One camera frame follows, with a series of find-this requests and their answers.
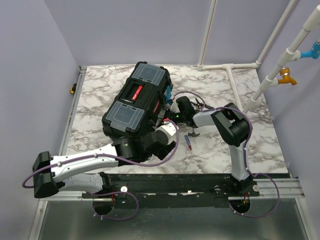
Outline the steel claw hammer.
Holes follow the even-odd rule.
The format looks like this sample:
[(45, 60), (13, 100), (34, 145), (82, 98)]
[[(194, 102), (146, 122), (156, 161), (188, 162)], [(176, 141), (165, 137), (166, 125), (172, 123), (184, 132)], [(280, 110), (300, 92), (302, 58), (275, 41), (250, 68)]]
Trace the steel claw hammer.
[(192, 132), (189, 132), (187, 135), (189, 137), (193, 137), (194, 138), (194, 137), (198, 137), (200, 135), (200, 133), (196, 133), (195, 129), (193, 128)]

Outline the black plastic toolbox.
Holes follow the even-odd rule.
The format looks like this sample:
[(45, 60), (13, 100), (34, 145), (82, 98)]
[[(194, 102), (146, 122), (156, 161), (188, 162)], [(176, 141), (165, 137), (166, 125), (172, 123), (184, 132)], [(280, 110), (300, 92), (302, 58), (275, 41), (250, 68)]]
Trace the black plastic toolbox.
[(103, 133), (115, 140), (153, 132), (162, 108), (171, 103), (172, 89), (166, 68), (139, 61), (103, 115)]

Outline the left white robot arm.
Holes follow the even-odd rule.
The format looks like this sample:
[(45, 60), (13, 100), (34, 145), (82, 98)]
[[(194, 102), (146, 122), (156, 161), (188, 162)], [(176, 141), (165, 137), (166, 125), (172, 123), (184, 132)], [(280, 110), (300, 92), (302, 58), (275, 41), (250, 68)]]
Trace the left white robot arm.
[(152, 167), (146, 161), (156, 156), (166, 163), (175, 154), (179, 144), (179, 128), (166, 121), (155, 131), (143, 137), (121, 137), (103, 147), (72, 154), (52, 156), (48, 151), (38, 154), (32, 166), (33, 196), (48, 198), (60, 191), (84, 191), (104, 198), (111, 185), (100, 174), (91, 171), (122, 165)]

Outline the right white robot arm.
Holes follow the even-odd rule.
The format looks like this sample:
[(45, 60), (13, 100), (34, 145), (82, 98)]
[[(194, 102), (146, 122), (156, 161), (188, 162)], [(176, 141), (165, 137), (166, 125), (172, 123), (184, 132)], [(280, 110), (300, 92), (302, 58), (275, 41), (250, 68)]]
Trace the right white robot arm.
[(190, 128), (215, 126), (229, 146), (231, 158), (230, 191), (241, 196), (248, 190), (245, 180), (249, 179), (247, 145), (252, 134), (252, 124), (247, 116), (232, 102), (223, 107), (206, 107), (196, 110), (187, 96), (176, 99), (178, 113), (170, 113), (170, 119), (176, 124), (186, 124)]

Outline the yellow black knob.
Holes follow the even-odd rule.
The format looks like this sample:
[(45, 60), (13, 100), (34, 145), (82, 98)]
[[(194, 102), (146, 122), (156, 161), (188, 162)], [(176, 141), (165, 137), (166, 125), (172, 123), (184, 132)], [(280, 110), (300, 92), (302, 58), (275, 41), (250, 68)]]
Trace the yellow black knob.
[(72, 95), (74, 95), (75, 92), (76, 92), (76, 89), (77, 89), (77, 84), (75, 83), (75, 84), (70, 88), (69, 92), (70, 92)]

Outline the orange pipe tap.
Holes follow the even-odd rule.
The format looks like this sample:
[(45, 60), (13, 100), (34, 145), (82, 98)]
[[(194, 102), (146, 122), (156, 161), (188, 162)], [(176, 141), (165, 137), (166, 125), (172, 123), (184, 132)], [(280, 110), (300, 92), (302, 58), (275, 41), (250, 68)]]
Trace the orange pipe tap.
[(291, 71), (288, 67), (282, 67), (279, 71), (281, 79), (278, 79), (278, 84), (291, 84), (292, 86), (297, 84), (297, 81), (293, 79), (290, 74)]

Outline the blue pipe fitting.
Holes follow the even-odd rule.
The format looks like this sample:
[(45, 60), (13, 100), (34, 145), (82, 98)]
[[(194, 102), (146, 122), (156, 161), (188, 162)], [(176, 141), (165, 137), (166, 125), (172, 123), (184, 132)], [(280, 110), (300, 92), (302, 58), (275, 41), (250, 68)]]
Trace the blue pipe fitting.
[(318, 59), (320, 56), (320, 40), (318, 39), (309, 51), (301, 52), (300, 58), (312, 58), (314, 60)]

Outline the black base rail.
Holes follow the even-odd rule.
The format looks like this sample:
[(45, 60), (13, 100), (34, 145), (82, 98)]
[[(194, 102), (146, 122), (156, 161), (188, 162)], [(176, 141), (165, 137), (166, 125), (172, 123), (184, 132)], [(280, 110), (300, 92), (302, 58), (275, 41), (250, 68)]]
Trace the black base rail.
[[(117, 184), (125, 185), (126, 183), (132, 183), (135, 181), (141, 181), (142, 186), (139, 187), (143, 191), (151, 191), (155, 193), (161, 186), (160, 183), (166, 183), (165, 188), (169, 191), (175, 192), (184, 189), (200, 189), (204, 187), (212, 187), (214, 184), (219, 184), (226, 179), (226, 182), (230, 185), (231, 189), (235, 193), (240, 193), (245, 190), (255, 179), (291, 179), (287, 173), (270, 173), (267, 176), (259, 175), (255, 178), (250, 177), (244, 183), (236, 183), (232, 179), (230, 174), (218, 173), (218, 174), (100, 174), (105, 185), (103, 190), (96, 194), (106, 194), (110, 196), (112, 190), (116, 193), (119, 191), (116, 188)], [(135, 208), (139, 205), (140, 208), (149, 209), (165, 209), (165, 208), (201, 208), (201, 207), (214, 207), (214, 208), (229, 208), (233, 207), (238, 212), (247, 212), (250, 207), (250, 201), (254, 200), (241, 199), (241, 200), (228, 200), (218, 199), (205, 194), (203, 196), (148, 196), (146, 198), (136, 197), (132, 193), (128, 193), (124, 198), (111, 197), (107, 198), (106, 201), (93, 199), (95, 207), (99, 212), (105, 211), (109, 207), (115, 207), (118, 209), (129, 209)]]

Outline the aluminium frame rail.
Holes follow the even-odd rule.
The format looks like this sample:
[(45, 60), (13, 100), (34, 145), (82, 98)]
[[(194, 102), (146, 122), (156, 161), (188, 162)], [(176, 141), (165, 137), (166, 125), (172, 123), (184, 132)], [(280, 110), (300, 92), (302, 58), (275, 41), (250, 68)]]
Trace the aluminium frame rail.
[(73, 200), (86, 200), (94, 199), (95, 201), (106, 201), (107, 198), (119, 197), (124, 198), (125, 195), (132, 193), (137, 198), (151, 197), (180, 197), (180, 196), (196, 196), (201, 197), (205, 194), (212, 196), (216, 199), (228, 199), (228, 200), (242, 200), (242, 199), (296, 199), (303, 198), (304, 192), (300, 181), (297, 178), (276, 178), (270, 180), (268, 178), (255, 179), (245, 190), (239, 193), (234, 192), (231, 186), (226, 182), (224, 178), (222, 182), (214, 184), (213, 186), (204, 187), (204, 189), (187, 189), (182, 188), (180, 190), (170, 192), (165, 188), (167, 185), (163, 181), (157, 181), (161, 186), (156, 192), (150, 190), (143, 191), (139, 187), (142, 186), (141, 181), (127, 182), (124, 185), (117, 184), (116, 189), (112, 190), (111, 195), (102, 193), (90, 194), (84, 191), (61, 191), (53, 196), (44, 197), (43, 201), (73, 201)]

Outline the white pvc pipe frame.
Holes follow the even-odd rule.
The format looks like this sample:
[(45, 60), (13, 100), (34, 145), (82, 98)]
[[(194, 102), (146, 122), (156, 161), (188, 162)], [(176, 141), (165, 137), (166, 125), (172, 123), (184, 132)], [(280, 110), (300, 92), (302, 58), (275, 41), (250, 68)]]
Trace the white pvc pipe frame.
[(269, 39), (267, 40), (265, 46), (263, 47), (260, 55), (258, 56), (257, 60), (252, 63), (224, 63), (224, 64), (216, 64), (216, 65), (206, 65), (204, 64), (205, 60), (205, 53), (208, 46), (208, 41), (210, 37), (210, 31), (211, 27), (214, 22), (214, 15), (215, 11), (217, 9), (217, 0), (212, 0), (209, 7), (209, 14), (207, 23), (205, 26), (202, 46), (200, 50), (199, 60), (197, 63), (197, 70), (198, 71), (205, 71), (205, 70), (225, 70), (229, 76), (229, 80), (231, 83), (231, 87), (234, 93), (234, 97), (237, 103), (237, 106), (239, 109), (241, 109), (244, 113), (247, 113), (249, 110), (251, 110), (258, 102), (259, 97), (269, 89), (270, 87), (275, 87), (278, 84), (278, 79), (281, 79), (282, 77), (279, 74), (279, 71), (281, 68), (285, 67), (287, 63), (294, 62), (300, 60), (301, 52), (298, 50), (301, 43), (306, 39), (306, 37), (311, 33), (313, 30), (315, 30), (320, 25), (320, 6), (317, 5), (315, 9), (312, 11), (310, 16), (307, 18), (307, 20), (304, 22), (302, 29), (297, 34), (295, 39), (292, 41), (292, 43), (287, 47), (284, 52), (279, 57), (278, 61), (275, 64), (275, 67), (271, 70), (271, 72), (263, 79), (262, 83), (260, 83), (258, 89), (255, 91), (253, 96), (251, 96), (248, 100), (248, 102), (245, 104), (245, 106), (242, 105), (242, 102), (240, 100), (240, 95), (238, 93), (236, 83), (233, 77), (232, 70), (233, 69), (246, 69), (246, 68), (252, 68), (257, 69), (260, 67), (260, 65), (263, 62), (264, 57), (266, 56), (268, 50), (272, 46), (273, 42), (275, 41), (278, 33), (280, 32), (282, 26), (286, 22), (287, 18), (289, 17), (290, 13), (294, 9), (297, 1), (291, 0), (287, 7), (285, 8), (283, 14), (281, 15), (279, 21), (277, 22), (274, 30), (272, 31)]

